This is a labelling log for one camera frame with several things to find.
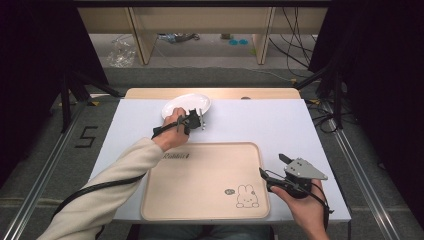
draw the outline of beige sleeve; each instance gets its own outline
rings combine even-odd
[[[83,188],[99,183],[134,178],[155,167],[163,156],[152,140],[143,138]],[[137,189],[140,181],[85,194],[70,202],[39,239],[94,239],[101,226],[112,221],[116,209]]]

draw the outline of gray floor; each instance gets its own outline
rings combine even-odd
[[[113,40],[120,37],[133,44],[128,35],[92,35],[99,58],[105,68],[110,85],[122,93],[130,87],[151,86],[251,86],[251,87],[290,87],[291,81],[301,81],[296,75],[309,75],[305,68],[293,60],[288,60],[272,45],[269,46],[266,63],[258,65],[254,56],[251,37],[249,35],[234,35],[234,40],[247,40],[247,45],[231,45],[228,40],[220,39],[219,35],[200,35],[200,40],[169,44],[158,41],[156,50],[149,65],[142,66],[135,57],[131,68],[117,69],[109,66],[107,56],[113,51]],[[281,36],[272,36],[278,46],[287,51],[288,44]],[[302,42],[308,49],[313,49],[314,40],[311,36],[302,36]],[[304,54],[299,49],[291,48],[290,54],[306,62]],[[312,83],[302,89],[304,99],[315,99],[314,90],[318,83]],[[101,93],[95,88],[89,88],[91,93]],[[69,194],[81,187],[88,179],[97,155],[106,136],[112,117],[118,106],[118,99],[103,96],[93,100],[96,104],[83,106],[69,141],[66,142],[60,160],[52,172],[37,206],[34,209],[21,239],[34,239],[47,227],[51,214],[58,203]],[[45,162],[49,159],[57,140],[60,138],[62,113],[58,100],[52,106],[52,116],[46,121],[39,132],[38,141],[27,153],[28,158],[19,163],[9,180],[0,189],[0,234],[6,233],[9,224],[17,214],[23,200],[31,191]],[[77,112],[80,106],[72,106]],[[322,112],[312,105],[311,117],[322,116]],[[424,232],[405,205],[402,197],[394,187],[387,173],[377,166],[378,157],[362,132],[361,126],[355,124],[351,115],[344,117],[343,132],[360,162],[378,199],[387,211],[394,225],[398,239],[424,239]],[[87,130],[90,136],[95,136],[90,148],[76,148],[77,145],[89,144],[90,140],[80,139],[84,128],[96,126]],[[323,128],[331,126],[325,123]],[[328,228],[331,239],[388,239],[385,230],[380,228],[376,215],[364,197],[361,185],[358,184],[352,168],[348,164],[346,152],[334,133],[324,133],[317,128],[327,158],[331,164],[346,204],[351,210],[352,221],[334,223]],[[125,239],[130,225],[113,222],[106,227],[101,239]],[[305,236],[294,223],[284,223],[273,226],[279,239],[305,239]]]

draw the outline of white table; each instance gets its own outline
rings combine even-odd
[[[161,110],[168,100],[123,99],[94,166],[98,174],[140,137],[150,137],[152,128],[162,125]],[[301,99],[212,100],[204,116],[206,130],[193,130],[189,142],[253,142],[258,145],[264,168],[285,175],[279,153],[290,158],[302,157],[325,173],[324,191],[332,210],[331,222],[348,222],[351,217],[331,171],[320,140]],[[114,220],[146,223],[140,214],[145,179],[135,194],[121,206]],[[196,224],[257,223],[292,221],[286,204],[270,194],[271,211],[263,219],[195,221]]]

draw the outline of person's arm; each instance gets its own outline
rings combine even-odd
[[[174,109],[163,126],[184,114],[184,109]],[[181,125],[178,132],[176,128],[164,131],[153,140],[139,140],[83,188],[145,174],[158,164],[165,151],[187,142],[188,136],[184,134],[183,127]],[[136,191],[139,183],[104,188],[76,198],[56,214],[39,239],[94,239],[101,227],[112,221],[116,209]]]
[[[312,183],[322,189],[321,181],[314,179]],[[294,220],[303,229],[309,240],[330,239],[324,228],[324,208],[321,203],[311,196],[295,199],[279,187],[273,186],[271,190],[287,203]],[[321,191],[315,186],[312,186],[312,193],[324,200]]]

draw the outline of human hand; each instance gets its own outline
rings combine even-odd
[[[313,179],[312,183],[322,189],[320,180]],[[311,196],[296,199],[290,196],[284,189],[273,186],[271,191],[283,199],[293,215],[295,222],[305,231],[308,239],[329,239],[324,228],[324,208],[320,202]],[[322,192],[312,185],[311,192],[324,201]]]
[[[174,108],[172,115],[165,118],[162,127],[176,122],[179,116],[185,117],[185,110],[183,108]],[[168,151],[171,148],[178,147],[188,141],[188,135],[184,133],[184,125],[178,126],[178,131],[175,128],[170,128],[155,138],[152,139],[159,147],[164,151]]]

